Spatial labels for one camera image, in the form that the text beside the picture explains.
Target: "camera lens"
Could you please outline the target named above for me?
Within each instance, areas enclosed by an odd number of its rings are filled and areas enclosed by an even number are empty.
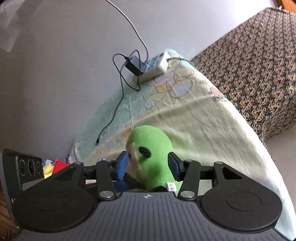
[[[40,162],[37,162],[37,163],[36,163],[36,170],[37,170],[37,173],[38,173],[38,174],[41,173],[41,164],[40,164]]]
[[[24,176],[26,174],[27,168],[26,168],[26,164],[25,164],[24,160],[20,160],[20,162],[19,162],[19,170],[20,170],[21,175]]]
[[[32,159],[28,161],[28,169],[31,176],[35,175],[35,164]]]

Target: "brown patterned fabric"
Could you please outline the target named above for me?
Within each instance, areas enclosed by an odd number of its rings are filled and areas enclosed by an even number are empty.
[[[191,61],[264,143],[296,123],[296,14],[267,8]]]

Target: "cartoon print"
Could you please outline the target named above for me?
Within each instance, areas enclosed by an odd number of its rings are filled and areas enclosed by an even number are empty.
[[[151,109],[167,95],[172,98],[179,98],[187,94],[192,87],[190,76],[193,73],[193,70],[177,65],[168,69],[162,75],[149,80],[147,85],[154,88],[143,96],[146,101],[145,108]]]
[[[225,97],[224,94],[222,94],[216,87],[211,87],[206,80],[201,80],[200,84],[206,84],[210,87],[209,94],[213,94],[213,101],[218,102],[219,100],[221,101],[228,101],[228,99]]]
[[[213,101],[218,102],[221,101],[227,101],[228,99],[225,97],[224,94],[222,94],[218,89],[211,87],[209,94],[213,94]]]

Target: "red object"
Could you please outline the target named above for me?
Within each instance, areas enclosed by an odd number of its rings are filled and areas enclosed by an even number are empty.
[[[54,168],[52,170],[52,174],[57,173],[58,171],[62,170],[63,168],[69,166],[69,164],[66,164],[60,160],[56,160],[56,162],[54,163]]]

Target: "bed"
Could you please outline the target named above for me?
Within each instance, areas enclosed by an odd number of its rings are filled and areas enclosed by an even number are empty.
[[[172,57],[180,57],[167,50]],[[75,141],[69,160],[93,165],[99,159],[116,158],[137,126],[152,125],[164,131],[182,159],[213,165],[223,161],[273,190],[283,211],[276,229],[293,240],[296,215],[281,174],[267,149],[235,106],[203,74],[189,63],[173,60],[163,75],[142,83],[141,91],[125,89],[114,121],[95,141],[112,118],[120,93],[96,112]]]

